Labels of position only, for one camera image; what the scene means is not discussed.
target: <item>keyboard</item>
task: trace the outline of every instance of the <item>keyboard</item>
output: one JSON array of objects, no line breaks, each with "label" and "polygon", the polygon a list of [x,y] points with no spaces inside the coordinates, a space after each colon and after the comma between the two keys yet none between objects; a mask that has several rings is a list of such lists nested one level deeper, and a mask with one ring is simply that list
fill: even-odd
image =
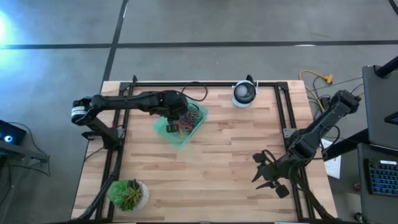
[{"label": "keyboard", "polygon": [[398,197],[398,162],[368,161],[370,193]]}]

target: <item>white pot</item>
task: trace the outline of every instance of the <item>white pot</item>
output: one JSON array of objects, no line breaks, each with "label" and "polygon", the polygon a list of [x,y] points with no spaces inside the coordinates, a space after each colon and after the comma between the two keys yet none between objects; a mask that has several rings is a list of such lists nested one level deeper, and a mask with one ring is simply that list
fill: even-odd
[{"label": "white pot", "polygon": [[148,187],[144,183],[142,183],[142,182],[140,182],[138,180],[136,180],[136,181],[141,186],[142,196],[141,196],[141,200],[139,201],[138,205],[135,206],[132,209],[132,211],[137,211],[137,210],[143,209],[145,207],[145,205],[147,205],[147,203],[149,201],[149,189],[148,189]]}]

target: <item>table leg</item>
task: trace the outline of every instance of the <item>table leg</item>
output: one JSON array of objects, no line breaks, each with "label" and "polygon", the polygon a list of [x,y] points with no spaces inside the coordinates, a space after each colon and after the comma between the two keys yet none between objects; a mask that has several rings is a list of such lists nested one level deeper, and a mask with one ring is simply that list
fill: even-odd
[{"label": "table leg", "polygon": [[339,143],[336,143],[331,148],[329,148],[327,161],[356,149],[356,145],[358,143],[369,144],[367,128],[352,135],[349,138],[340,141]]}]

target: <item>electronic component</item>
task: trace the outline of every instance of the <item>electronic component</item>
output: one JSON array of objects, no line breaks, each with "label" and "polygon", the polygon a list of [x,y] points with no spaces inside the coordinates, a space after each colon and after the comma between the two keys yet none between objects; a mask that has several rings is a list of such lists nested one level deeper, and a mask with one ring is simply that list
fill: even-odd
[{"label": "electronic component", "polygon": [[256,83],[251,75],[247,75],[245,80],[239,81],[234,88],[232,102],[235,106],[245,108],[255,99],[257,93]]},{"label": "electronic component", "polygon": [[397,161],[365,160],[370,194],[398,197]]},{"label": "electronic component", "polygon": [[25,130],[0,120],[0,141],[5,141],[18,146],[21,144],[25,134]]}]

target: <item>green plastic basket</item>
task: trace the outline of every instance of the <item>green plastic basket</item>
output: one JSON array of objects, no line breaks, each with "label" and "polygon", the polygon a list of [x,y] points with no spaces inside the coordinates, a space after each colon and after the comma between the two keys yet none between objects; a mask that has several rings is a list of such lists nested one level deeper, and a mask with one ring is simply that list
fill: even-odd
[{"label": "green plastic basket", "polygon": [[187,99],[188,105],[191,107],[192,105],[196,105],[199,110],[202,112],[202,119],[196,125],[196,127],[192,130],[191,133],[188,131],[182,131],[176,133],[168,133],[166,131],[166,126],[168,125],[167,118],[159,118],[156,123],[154,124],[154,129],[157,131],[161,136],[169,140],[173,145],[177,146],[178,148],[184,147],[184,145],[189,141],[192,135],[197,131],[197,129],[205,122],[209,111],[202,105],[195,103],[193,100]]}]

